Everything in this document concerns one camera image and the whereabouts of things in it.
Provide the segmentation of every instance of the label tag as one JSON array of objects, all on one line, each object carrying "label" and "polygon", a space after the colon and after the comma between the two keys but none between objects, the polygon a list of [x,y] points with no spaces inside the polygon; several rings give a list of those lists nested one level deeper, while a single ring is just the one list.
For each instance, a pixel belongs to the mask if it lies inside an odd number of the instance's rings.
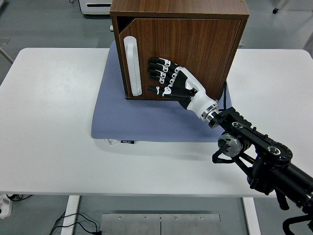
[{"label": "label tag", "polygon": [[131,144],[135,144],[135,141],[121,141],[121,143],[131,143]]}]

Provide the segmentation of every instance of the gray floor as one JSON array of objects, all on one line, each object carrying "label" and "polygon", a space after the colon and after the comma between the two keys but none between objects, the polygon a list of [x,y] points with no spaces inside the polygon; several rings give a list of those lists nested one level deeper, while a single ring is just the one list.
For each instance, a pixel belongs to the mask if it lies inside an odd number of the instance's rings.
[{"label": "gray floor", "polygon": [[[251,15],[242,37],[245,48],[302,49],[313,32],[310,2],[290,0],[274,15],[277,0],[247,0]],[[110,25],[109,17],[82,15],[77,0],[74,4],[67,0],[7,0],[0,9],[0,38],[11,39],[1,47],[13,59],[25,47],[109,47],[114,40]],[[0,83],[9,69],[10,63],[0,55]],[[14,202],[12,215],[0,220],[0,235],[49,234],[66,204],[66,196],[43,195]],[[289,211],[280,210],[274,198],[255,199],[255,205],[262,235],[282,235],[282,222],[302,215],[293,203]],[[120,210],[210,211],[221,214],[224,235],[247,234],[238,198],[81,197],[79,211],[98,224],[103,212]],[[312,234],[305,222],[291,229],[299,235]],[[76,228],[75,234],[86,233]]]}]

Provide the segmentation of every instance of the white handle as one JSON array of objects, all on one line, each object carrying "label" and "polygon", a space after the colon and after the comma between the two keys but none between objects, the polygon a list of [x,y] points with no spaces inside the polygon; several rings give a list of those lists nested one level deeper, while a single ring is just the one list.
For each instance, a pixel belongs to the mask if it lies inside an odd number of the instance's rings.
[{"label": "white handle", "polygon": [[132,93],[133,96],[139,96],[142,94],[142,89],[140,80],[137,40],[133,36],[127,36],[124,38],[124,45]]}]

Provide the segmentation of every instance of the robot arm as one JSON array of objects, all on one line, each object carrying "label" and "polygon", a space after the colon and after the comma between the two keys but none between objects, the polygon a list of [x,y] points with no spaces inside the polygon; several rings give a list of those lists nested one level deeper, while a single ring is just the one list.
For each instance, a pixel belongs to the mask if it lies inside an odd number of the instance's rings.
[{"label": "robot arm", "polygon": [[[307,215],[286,220],[285,234],[293,235],[289,225],[302,221],[310,221],[308,226],[313,232],[313,178],[291,163],[290,149],[252,128],[233,107],[220,112],[217,103],[205,94],[204,87],[186,68],[154,57],[149,65],[150,77],[165,85],[148,87],[149,91],[178,100],[182,107],[208,121],[211,128],[219,125],[225,130],[218,139],[219,150],[212,156],[213,162],[237,164],[247,175],[251,189],[266,195],[275,190],[281,209],[289,209],[286,197],[302,207]],[[256,159],[245,153],[251,145],[255,146]],[[230,159],[219,158],[222,153]]]}]

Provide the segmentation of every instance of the wooden cabinet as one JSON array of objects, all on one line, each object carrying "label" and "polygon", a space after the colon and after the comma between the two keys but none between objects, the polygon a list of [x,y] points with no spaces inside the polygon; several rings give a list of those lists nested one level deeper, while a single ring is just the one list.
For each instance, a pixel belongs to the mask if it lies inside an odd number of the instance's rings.
[{"label": "wooden cabinet", "polygon": [[[113,0],[110,10],[126,98],[164,99],[146,90],[150,57],[186,67],[213,99],[223,91],[249,17],[242,0]],[[131,90],[124,38],[136,38],[142,94]]]}]

